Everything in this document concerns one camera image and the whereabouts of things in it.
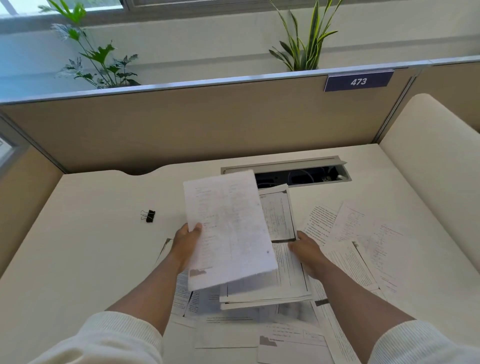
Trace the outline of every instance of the ribbed cuff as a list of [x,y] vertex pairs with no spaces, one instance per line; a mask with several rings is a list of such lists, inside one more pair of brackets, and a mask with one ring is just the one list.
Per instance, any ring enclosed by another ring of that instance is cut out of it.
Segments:
[[114,311],[99,312],[90,316],[80,328],[79,334],[109,331],[130,338],[139,339],[153,345],[161,351],[162,336],[158,330],[148,322],[133,316]]
[[452,342],[434,326],[423,321],[407,321],[384,333],[373,347],[368,364],[410,364],[438,355]]

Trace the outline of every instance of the white desk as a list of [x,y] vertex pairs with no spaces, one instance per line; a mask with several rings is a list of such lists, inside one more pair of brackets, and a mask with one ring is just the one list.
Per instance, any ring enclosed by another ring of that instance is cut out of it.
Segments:
[[[351,182],[294,187],[301,224],[315,204],[353,198],[416,238],[397,305],[452,339],[480,346],[480,275],[378,145],[169,165],[143,176],[119,171],[62,177],[0,279],[0,362],[26,363],[76,333],[91,314],[151,271],[185,222],[182,182],[220,167],[339,155]],[[151,224],[140,211],[156,211]],[[256,349],[191,349],[192,329],[169,324],[165,363],[255,363]]]

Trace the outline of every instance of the desk number label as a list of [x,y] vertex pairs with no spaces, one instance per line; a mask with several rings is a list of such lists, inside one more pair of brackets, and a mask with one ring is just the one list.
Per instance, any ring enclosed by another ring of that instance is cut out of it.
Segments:
[[393,70],[388,70],[380,72],[328,76],[325,84],[325,92],[385,87],[390,82],[393,72]]

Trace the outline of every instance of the potted plant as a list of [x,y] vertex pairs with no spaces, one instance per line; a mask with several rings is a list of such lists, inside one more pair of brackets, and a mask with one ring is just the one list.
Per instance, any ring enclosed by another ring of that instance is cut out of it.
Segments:
[[332,5],[332,0],[327,0],[323,16],[321,14],[319,15],[318,0],[315,0],[315,6],[313,7],[312,12],[312,23],[310,24],[310,34],[308,37],[307,45],[305,45],[299,38],[298,22],[292,12],[290,10],[288,11],[295,27],[295,37],[290,34],[285,18],[282,16],[276,6],[270,1],[280,15],[280,18],[282,19],[283,26],[287,31],[289,43],[286,44],[285,42],[280,41],[280,45],[285,50],[286,54],[278,51],[275,47],[272,47],[273,49],[269,49],[270,54],[285,63],[290,71],[316,70],[318,67],[318,61],[320,59],[320,52],[322,50],[322,44],[324,39],[338,32],[338,30],[328,32],[328,28],[330,27],[330,22],[332,21],[332,18],[335,15],[342,1],[343,0],[338,0],[338,4],[336,5],[335,10],[330,15],[330,18],[328,18],[328,21],[324,25],[324,20],[328,9]]
[[39,5],[41,12],[58,12],[71,23],[52,24],[52,29],[56,30],[63,40],[73,39],[77,42],[84,51],[83,53],[79,52],[80,55],[90,60],[96,70],[94,73],[84,71],[82,57],[79,56],[76,60],[69,60],[70,64],[67,63],[60,70],[58,76],[82,78],[99,89],[139,85],[132,79],[132,76],[137,76],[137,74],[127,72],[126,69],[130,62],[138,58],[137,54],[130,57],[125,56],[122,60],[112,59],[109,62],[108,55],[115,49],[111,42],[105,48],[95,49],[92,46],[85,30],[80,26],[81,20],[86,15],[83,4],[77,2],[71,10],[64,0],[60,0],[59,4],[53,0],[48,0],[48,2],[51,6]]

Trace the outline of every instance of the white sleeve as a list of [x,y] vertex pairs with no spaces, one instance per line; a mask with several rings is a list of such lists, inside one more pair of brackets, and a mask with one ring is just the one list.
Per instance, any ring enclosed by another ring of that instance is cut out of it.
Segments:
[[88,318],[77,335],[59,342],[30,364],[161,364],[162,336],[148,322],[101,312]]
[[384,333],[368,360],[368,364],[431,363],[480,363],[480,349],[456,344],[431,324],[413,320]]

